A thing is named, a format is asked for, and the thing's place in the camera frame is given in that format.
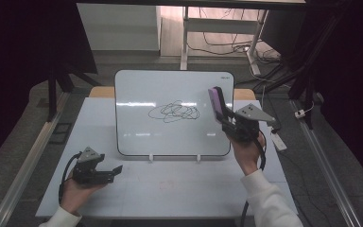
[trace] floor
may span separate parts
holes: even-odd
[[[226,9],[222,9],[216,17],[222,17],[227,14]],[[222,42],[230,42],[232,36],[227,34]],[[196,44],[200,48],[211,48],[210,45]],[[163,39],[162,50],[165,46],[177,46],[168,44]],[[178,70],[180,67],[180,57],[177,48],[170,50],[167,48],[167,54],[163,56],[135,56],[132,54],[118,55],[116,53],[95,52],[95,62],[98,69],[98,75],[90,75],[91,78],[101,82],[104,85],[113,85],[114,73],[120,69],[158,69],[158,70]],[[227,49],[217,49],[218,51],[227,51]],[[277,63],[262,64],[260,69],[266,75]],[[287,181],[290,184],[290,190],[295,198],[296,206],[299,209],[299,218],[304,226],[348,226],[340,209],[337,205],[334,195],[331,193],[327,182],[325,181],[319,165],[314,158],[314,153],[308,146],[303,136],[300,124],[294,117],[291,110],[290,100],[286,96],[288,86],[283,86],[274,90],[269,95],[262,95],[263,83],[257,86],[260,79],[254,78],[248,70],[247,59],[236,56],[230,57],[212,57],[207,55],[201,58],[194,56],[189,60],[189,69],[205,71],[230,71],[234,75],[236,82],[242,82],[239,87],[255,88],[256,95],[261,100],[264,110],[270,114],[277,115],[279,121],[274,127],[281,128],[278,132],[285,141],[288,149],[280,152],[281,160]],[[275,78],[282,77],[284,71],[281,70],[275,75]],[[72,127],[77,119],[79,108],[82,105],[84,97],[88,96],[92,86],[85,81],[72,76],[72,81],[77,88],[70,95],[69,100],[60,118],[60,126]],[[31,150],[45,120],[47,118],[47,84],[46,82],[35,86],[30,91],[29,104],[25,109],[22,118],[19,120],[11,135],[0,149],[0,203],[5,197],[11,182],[15,178],[18,170],[23,164],[28,152]],[[326,154],[334,170],[346,190],[353,207],[363,223],[363,168],[355,159],[350,150],[341,141],[339,136],[324,120],[320,113],[321,102],[317,101],[314,107],[313,122],[315,131],[320,142],[326,150]],[[41,218],[35,218],[35,211],[38,208],[44,190],[50,181],[56,163],[61,157],[66,141],[66,133],[54,133],[50,137],[50,142],[46,146],[40,162],[37,164],[31,179],[20,198],[16,208],[9,219],[7,226],[38,226],[43,221]],[[216,222],[213,221],[159,221],[159,220],[105,220],[96,218],[84,218],[85,226],[233,226],[239,220]],[[247,217],[245,226],[254,226],[253,218]]]

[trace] black cable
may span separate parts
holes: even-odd
[[[279,115],[276,113],[276,110],[275,108],[273,107],[273,103],[272,103],[272,100],[270,100],[270,97],[269,97],[269,94],[267,93],[267,98],[269,100],[269,103],[270,103],[270,107],[272,108],[273,110],[273,113],[275,114],[275,118],[276,118],[276,123],[279,125],[278,128],[275,128],[273,127],[273,130],[271,131],[273,134],[276,133],[277,131],[280,131],[282,129],[282,122],[279,118]]]
[[[254,92],[254,93],[258,93],[258,91],[257,91],[257,89],[258,89],[258,87],[260,86],[260,85],[262,85],[262,84],[264,84],[264,83],[266,83],[267,85],[268,84],[270,84],[271,82],[273,83],[273,82],[275,82],[275,81],[277,81],[278,79],[281,79],[281,78],[283,78],[283,77],[285,77],[288,73],[289,73],[289,71],[286,71],[286,72],[284,72],[281,76],[279,76],[278,78],[276,78],[275,80],[270,80],[271,78],[273,78],[275,75],[276,75],[276,73],[278,72],[278,71],[276,71],[276,72],[273,72],[271,75],[266,75],[265,77],[263,77],[263,80],[261,80],[260,82],[258,82],[253,88],[252,88],[252,91]]]
[[[270,77],[271,75],[275,74],[276,72],[278,72],[283,66],[281,64],[278,64],[276,65],[269,73],[267,73],[266,75],[264,75],[263,77],[261,77],[261,79],[265,79],[267,77]],[[237,82],[234,84],[234,88],[237,86],[237,85],[241,85],[241,84],[244,84],[244,83],[249,83],[249,82],[253,82],[253,81],[257,81],[258,79],[249,79],[249,80],[246,80],[246,81],[241,81],[241,82]]]
[[[258,54],[258,50],[255,49],[255,54],[256,54],[256,60],[263,63],[263,64],[271,64],[271,63],[275,63],[275,62],[280,62],[280,58],[266,58],[265,57],[265,53],[269,52],[270,50],[273,50],[273,49],[269,49],[265,52],[262,53],[262,57],[259,56]]]
[[[252,141],[254,142],[254,144],[258,147],[259,149],[259,154],[261,157],[261,164],[259,166],[259,168],[264,171],[265,168],[265,163],[267,162],[267,158],[265,156],[265,153],[267,151],[267,138],[265,137],[264,133],[262,131],[260,131],[262,136],[264,137],[265,140],[265,150],[263,150],[261,144],[259,143],[257,138],[253,138]],[[246,215],[247,215],[247,210],[249,209],[250,204],[246,201],[246,203],[244,204],[244,208],[243,208],[243,213],[241,214],[241,219],[240,219],[240,227],[244,227],[244,222],[246,220]]]
[[[82,152],[73,155],[73,157],[69,160],[69,162],[67,162],[66,168],[63,171],[63,176],[61,177],[61,183],[60,183],[60,186],[59,186],[59,193],[58,193],[59,204],[61,204],[61,198],[63,197],[64,183],[67,181],[67,180],[65,180],[66,176],[67,176],[67,170],[69,169],[69,166],[72,164],[73,160],[78,159],[80,157],[81,153]]]
[[[286,158],[291,164],[293,164],[297,169],[299,169],[299,171],[300,171],[300,176],[301,176],[301,178],[302,178],[302,183],[303,183],[303,186],[304,186],[304,191],[305,191],[305,194],[306,194],[306,196],[308,197],[308,199],[309,199],[309,201],[311,202],[311,204],[318,210],[318,211],[320,211],[320,213],[326,218],[326,220],[328,221],[328,224],[329,224],[329,226],[332,226],[331,225],[331,222],[330,222],[330,220],[329,220],[329,218],[328,218],[328,216],[323,212],[323,211],[321,211],[319,208],[318,208],[318,206],[315,204],[315,203],[313,203],[312,202],[312,200],[311,200],[311,196],[309,195],[309,191],[308,191],[308,187],[306,186],[306,183],[305,183],[305,177],[303,176],[303,171],[302,171],[302,169],[299,167],[299,165],[297,165],[295,162],[293,162],[293,160],[291,160],[289,157],[287,157],[286,155],[284,155],[282,152],[278,152],[278,154],[279,155],[281,155],[282,157],[284,157],[284,158]],[[304,217],[305,218],[308,218],[306,215],[305,215],[305,212],[303,211],[303,210],[301,210],[302,211],[302,214],[304,215]]]
[[[305,218],[305,220],[307,221],[307,223],[311,226],[311,227],[314,227],[314,225],[312,224],[312,222],[311,221],[309,221],[309,218],[308,218],[308,216],[305,214],[305,212],[302,210],[302,207],[300,206],[300,203],[299,203],[299,201],[297,201],[296,200],[296,198],[293,196],[293,193],[291,193],[291,197],[293,198],[293,200],[294,201],[296,201],[299,205],[298,205],[298,207],[299,207],[299,210],[302,212],[302,215],[304,216],[304,218]]]
[[[231,14],[231,11],[232,11],[232,9],[227,9],[225,12],[224,12],[224,16],[222,16],[220,19],[223,19],[223,18],[225,18],[225,17],[227,17],[227,16],[229,16],[229,14]]]
[[[205,13],[205,11],[204,11],[202,8],[199,8],[199,18],[202,18],[201,12],[203,12],[203,13],[205,14],[205,17],[206,17],[206,18],[208,18],[207,14]],[[242,20],[242,19],[243,19],[244,12],[245,12],[245,10],[243,9],[243,13],[241,14],[241,19],[240,19],[240,20]],[[246,42],[239,42],[239,43],[236,43],[236,42],[235,42],[235,40],[236,40],[236,38],[237,38],[237,35],[236,35],[236,36],[234,37],[234,39],[233,39],[233,37],[232,37],[233,42],[232,42],[232,43],[230,43],[230,44],[212,44],[212,43],[209,43],[209,42],[207,41],[207,39],[206,39],[206,35],[205,35],[205,32],[202,32],[202,35],[203,35],[204,41],[205,41],[208,45],[231,45],[231,46],[232,46],[232,50],[233,50],[234,52],[238,52],[238,51],[237,51],[238,49],[241,49],[241,48],[244,48],[244,47],[250,46],[250,44],[251,44],[251,42],[252,42],[252,41],[246,41]],[[211,53],[211,54],[218,54],[218,53],[211,52],[211,51],[205,51],[205,50],[203,50],[203,49],[193,49],[193,50],[200,50],[200,51],[204,51],[204,52]]]
[[[226,53],[216,53],[216,52],[212,52],[212,51],[209,51],[209,50],[196,49],[196,48],[191,47],[188,43],[187,43],[187,46],[188,46],[190,49],[192,49],[192,50],[197,50],[197,51],[207,52],[207,53],[215,54],[215,55],[228,55],[228,54],[233,54],[233,53],[235,53],[234,51],[226,52]]]

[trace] wire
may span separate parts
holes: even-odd
[[[254,144],[258,147],[260,157],[261,157],[261,164],[260,164],[259,168],[262,171],[264,171],[265,163],[267,162],[267,158],[265,156],[265,153],[267,152],[267,138],[262,131],[259,131],[259,132],[261,132],[262,136],[264,137],[265,149],[262,148],[262,146],[259,143],[257,138],[253,138],[252,142],[254,142]],[[240,227],[244,227],[244,222],[246,220],[247,210],[249,209],[249,206],[250,206],[250,204],[246,201],[246,203],[244,203],[243,213],[241,214],[241,218],[240,218]]]
[[[230,12],[232,11],[232,9],[228,9],[225,13],[228,13],[227,15],[230,14]],[[205,18],[208,18],[208,15],[206,14],[206,12],[204,11],[203,8],[199,8],[199,18],[202,18],[202,14],[201,12],[203,12],[205,14]],[[243,13],[241,14],[241,18],[240,20],[243,20],[243,16],[244,16],[244,12],[245,10],[243,9]],[[210,53],[210,54],[216,54],[216,55],[227,55],[227,54],[232,54],[232,53],[242,53],[244,51],[238,51],[244,47],[247,47],[247,46],[251,46],[251,42],[252,41],[245,41],[245,42],[239,42],[239,43],[236,43],[235,40],[237,38],[237,35],[235,35],[235,37],[233,37],[232,35],[232,42],[231,43],[228,43],[228,44],[212,44],[210,42],[208,42],[207,38],[206,38],[206,35],[205,35],[205,32],[202,32],[202,36],[204,38],[204,41],[208,44],[208,45],[231,45],[232,46],[232,50],[233,52],[227,52],[227,53],[216,53],[216,52],[212,52],[212,51],[208,51],[208,50],[204,50],[204,49],[194,49],[194,48],[190,48],[192,50],[197,50],[197,51],[203,51],[203,52],[207,52],[207,53]]]
[[[266,75],[264,78],[271,78],[273,76],[275,76],[276,72],[272,72],[272,74],[268,74]],[[284,72],[281,76],[279,76],[277,79],[275,80],[270,80],[270,79],[262,79],[262,81],[260,81],[257,85],[255,85],[252,90],[257,93],[256,89],[257,87],[259,87],[263,82],[276,82],[278,79],[280,78],[283,78],[285,75],[287,75],[288,71],[287,72]]]
[[[210,53],[210,54],[215,54],[215,55],[228,55],[228,54],[233,54],[235,53],[235,51],[231,51],[231,52],[225,52],[225,53],[216,53],[216,52],[212,52],[209,50],[204,50],[204,49],[196,49],[191,47],[188,43],[187,43],[188,48],[192,49],[192,50],[197,50],[197,51],[202,51],[202,52],[206,52],[206,53]]]
[[[265,93],[265,85],[264,89],[262,89],[262,97],[261,97],[261,107],[264,108],[264,93]]]
[[[275,63],[275,62],[280,62],[280,58],[266,58],[265,57],[265,53],[268,53],[269,51],[272,51],[274,49],[269,49],[266,50],[262,53],[262,57],[259,56],[258,54],[258,50],[255,49],[255,59],[258,60],[259,62],[263,63],[263,64],[270,64],[270,63]]]
[[[287,157],[286,155],[284,155],[282,152],[278,152],[278,154],[279,155],[281,155],[282,157],[284,157],[284,158],[286,158],[291,164],[293,164],[298,170],[299,170],[299,172],[300,172],[300,176],[301,176],[301,178],[302,178],[302,183],[303,183],[303,187],[304,187],[304,191],[305,191],[305,194],[306,194],[306,196],[308,197],[308,199],[309,199],[309,201],[311,202],[311,204],[318,210],[318,211],[320,211],[321,213],[322,213],[322,215],[326,218],[326,220],[328,221],[328,224],[329,224],[329,226],[332,226],[331,225],[331,222],[330,222],[330,219],[328,218],[328,216],[323,212],[323,211],[321,211],[319,208],[318,208],[318,206],[315,204],[315,203],[313,203],[312,202],[312,200],[311,200],[311,196],[309,195],[309,191],[308,191],[308,187],[307,187],[307,185],[306,185],[306,183],[305,183],[305,177],[303,176],[303,170],[299,167],[299,165],[297,165],[295,162],[293,162],[293,160],[291,160],[289,157]],[[307,221],[308,221],[308,223],[311,225],[311,226],[313,226],[312,224],[311,224],[311,222],[309,221],[309,219],[308,219],[308,217],[306,216],[306,214],[305,214],[305,212],[301,209],[301,211],[302,211],[302,215],[307,219]]]
[[[282,65],[281,64],[278,64],[276,65],[269,73],[267,73],[266,75],[264,75],[264,78],[267,78],[269,76],[271,76],[272,74],[276,73],[277,71],[279,71],[281,69]],[[258,79],[249,79],[249,80],[246,80],[246,81],[241,81],[241,82],[237,82],[235,85],[234,85],[234,88],[237,86],[237,85],[240,85],[240,84],[244,84],[244,83],[249,83],[249,82],[253,82],[253,81],[257,81]]]
[[[267,97],[270,103],[270,107],[272,108],[273,112],[275,113],[276,122],[278,123],[278,128],[273,128],[272,133],[276,133],[277,131],[280,131],[282,129],[282,121],[279,118],[279,115],[276,113],[276,110],[273,106],[272,100],[270,100],[269,94],[267,93]]]
[[[250,67],[250,71],[251,71],[251,75],[255,78],[255,79],[258,79],[258,80],[262,80],[262,81],[267,81],[267,82],[275,82],[274,80],[270,80],[270,79],[261,79],[261,78],[258,78],[254,75],[254,73],[252,72],[252,69]]]
[[[69,179],[65,180],[66,176],[67,176],[67,170],[69,169],[69,166],[72,164],[73,160],[78,159],[80,157],[81,153],[82,152],[79,152],[79,153],[73,155],[73,157],[66,164],[66,168],[63,171],[63,176],[61,177],[61,183],[60,183],[60,186],[59,186],[59,192],[58,192],[59,204],[61,204],[61,198],[63,196],[64,183],[71,179],[71,178],[69,178]]]
[[[307,113],[307,112],[309,112],[309,111],[311,111],[313,108],[314,108],[314,101],[312,101],[312,107],[310,108],[310,109],[308,109],[308,110],[306,110],[306,111],[304,111],[305,113]]]
[[[302,212],[302,215],[304,216],[305,220],[307,221],[307,223],[311,226],[311,227],[314,227],[314,225],[312,224],[312,222],[309,220],[308,216],[305,214],[305,212],[302,210],[302,206],[300,205],[299,201],[296,200],[296,198],[293,196],[293,193],[291,193],[291,197],[293,198],[294,201],[297,202],[298,207],[299,207],[299,210]]]

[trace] white tabletop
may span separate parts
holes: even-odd
[[[57,169],[46,189],[37,217],[50,217],[58,208],[58,187],[64,167],[71,156],[86,147],[105,153],[98,170],[123,165],[114,183],[99,190],[79,210],[83,216],[96,218],[237,218],[241,215],[246,191],[240,182],[243,173],[233,157],[154,158],[126,157],[116,149],[116,122],[112,98],[86,98],[69,137]],[[234,107],[248,101],[235,101]],[[270,132],[264,122],[261,130]],[[265,175],[277,184],[296,211],[285,174],[270,139]]]

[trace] human hand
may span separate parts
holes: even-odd
[[[60,207],[65,211],[78,216],[78,209],[90,198],[90,196],[97,190],[106,186],[106,184],[85,185],[79,184],[72,179],[73,171],[64,183],[63,197],[61,199]]]
[[[257,162],[260,156],[260,152],[258,147],[254,142],[237,142],[232,137],[227,135],[228,139],[231,141],[233,150],[234,150],[234,158],[240,165],[244,174],[250,175],[256,170],[258,170]],[[258,142],[263,147],[265,145],[265,138],[261,132],[258,133]]]

